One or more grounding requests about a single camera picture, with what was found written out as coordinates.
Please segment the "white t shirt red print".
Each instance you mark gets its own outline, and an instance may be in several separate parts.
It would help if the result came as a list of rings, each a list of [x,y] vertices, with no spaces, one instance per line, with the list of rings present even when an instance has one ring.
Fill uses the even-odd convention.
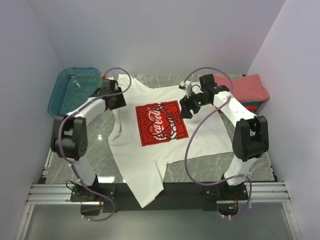
[[[163,190],[168,164],[232,151],[225,124],[212,105],[182,119],[179,101],[185,92],[177,86],[149,88],[125,74],[119,75],[118,84],[125,89],[126,106],[113,111],[108,143],[141,207]]]

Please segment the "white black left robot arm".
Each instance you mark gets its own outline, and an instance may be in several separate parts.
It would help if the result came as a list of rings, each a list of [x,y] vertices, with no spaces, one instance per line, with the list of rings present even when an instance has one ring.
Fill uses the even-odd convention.
[[[108,110],[126,106],[123,91],[114,79],[101,80],[92,95],[81,106],[53,121],[51,150],[68,162],[76,180],[72,192],[87,201],[102,197],[98,177],[91,169],[86,152],[88,149],[87,125]]]

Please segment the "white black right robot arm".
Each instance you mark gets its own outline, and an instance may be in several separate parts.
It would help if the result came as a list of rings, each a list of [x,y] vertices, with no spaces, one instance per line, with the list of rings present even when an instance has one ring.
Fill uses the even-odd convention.
[[[247,110],[233,96],[234,87],[218,85],[212,74],[199,78],[200,92],[195,93],[187,80],[179,84],[185,90],[185,96],[179,101],[180,117],[191,119],[202,106],[213,105],[214,112],[221,111],[234,126],[232,140],[233,159],[221,180],[211,183],[219,186],[217,195],[230,200],[243,187],[253,163],[269,150],[268,121]]]

